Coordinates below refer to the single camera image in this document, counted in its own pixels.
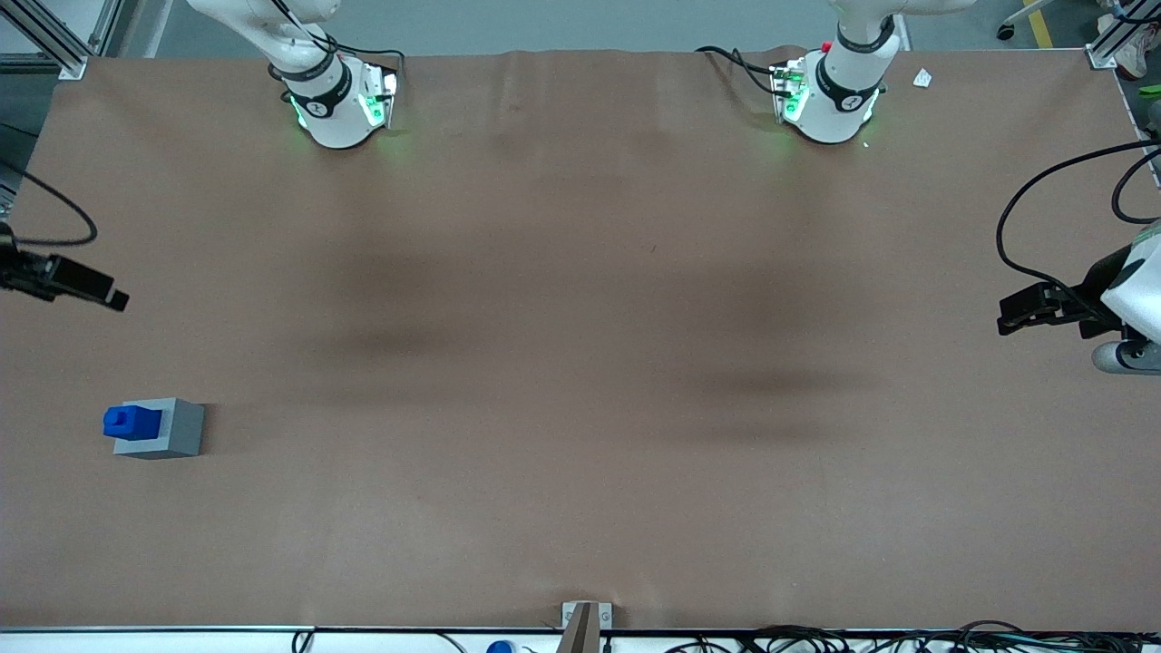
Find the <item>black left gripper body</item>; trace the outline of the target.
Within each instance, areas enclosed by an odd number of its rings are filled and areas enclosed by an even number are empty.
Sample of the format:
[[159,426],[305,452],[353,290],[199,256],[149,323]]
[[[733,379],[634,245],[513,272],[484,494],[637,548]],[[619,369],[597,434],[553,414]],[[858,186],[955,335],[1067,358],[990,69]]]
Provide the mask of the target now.
[[1086,317],[1087,326],[1079,326],[1082,338],[1090,339],[1102,333],[1120,331],[1123,320],[1106,308],[1102,295],[1115,286],[1116,277],[1127,263],[1131,245],[1116,249],[1111,254],[1106,254],[1094,263],[1082,281],[1079,282],[1079,297],[1086,303],[1088,313]]

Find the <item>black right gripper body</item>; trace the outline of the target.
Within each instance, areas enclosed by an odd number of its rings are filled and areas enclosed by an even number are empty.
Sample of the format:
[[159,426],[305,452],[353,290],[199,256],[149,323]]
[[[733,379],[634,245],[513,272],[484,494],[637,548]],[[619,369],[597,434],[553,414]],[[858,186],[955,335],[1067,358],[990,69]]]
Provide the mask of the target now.
[[2,290],[24,293],[29,297],[57,297],[46,280],[46,273],[52,267],[48,257],[21,251],[12,228],[1,223]]

